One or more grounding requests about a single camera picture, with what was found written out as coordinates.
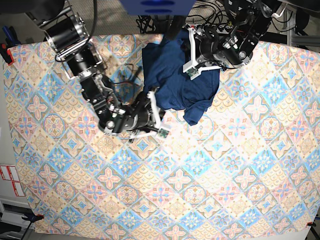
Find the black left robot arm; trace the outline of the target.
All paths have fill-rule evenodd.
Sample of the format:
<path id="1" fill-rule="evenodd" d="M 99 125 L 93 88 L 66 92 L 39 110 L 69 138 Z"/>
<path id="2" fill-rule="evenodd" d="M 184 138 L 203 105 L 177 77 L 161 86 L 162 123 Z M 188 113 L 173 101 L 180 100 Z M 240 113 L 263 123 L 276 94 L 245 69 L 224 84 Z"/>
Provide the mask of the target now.
<path id="1" fill-rule="evenodd" d="M 279 0 L 225 0 L 223 10 L 195 28 L 198 66 L 227 70 L 248 64 L 281 4 Z"/>

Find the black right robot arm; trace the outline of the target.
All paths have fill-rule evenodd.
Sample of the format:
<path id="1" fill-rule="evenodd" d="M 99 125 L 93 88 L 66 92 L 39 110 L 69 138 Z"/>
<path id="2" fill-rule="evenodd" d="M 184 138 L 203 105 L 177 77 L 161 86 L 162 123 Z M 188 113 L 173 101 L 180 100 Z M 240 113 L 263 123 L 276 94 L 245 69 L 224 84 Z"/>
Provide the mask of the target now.
<path id="1" fill-rule="evenodd" d="M 83 19 L 68 0 L 30 0 L 26 14 L 44 32 L 55 60 L 69 79 L 79 78 L 83 98 L 97 114 L 99 129 L 108 136 L 130 132 L 130 138 L 165 138 L 170 127 L 162 123 L 165 114 L 157 107 L 156 89 L 140 93 L 129 104 L 115 94 L 116 83 L 102 71 L 103 59 Z"/>

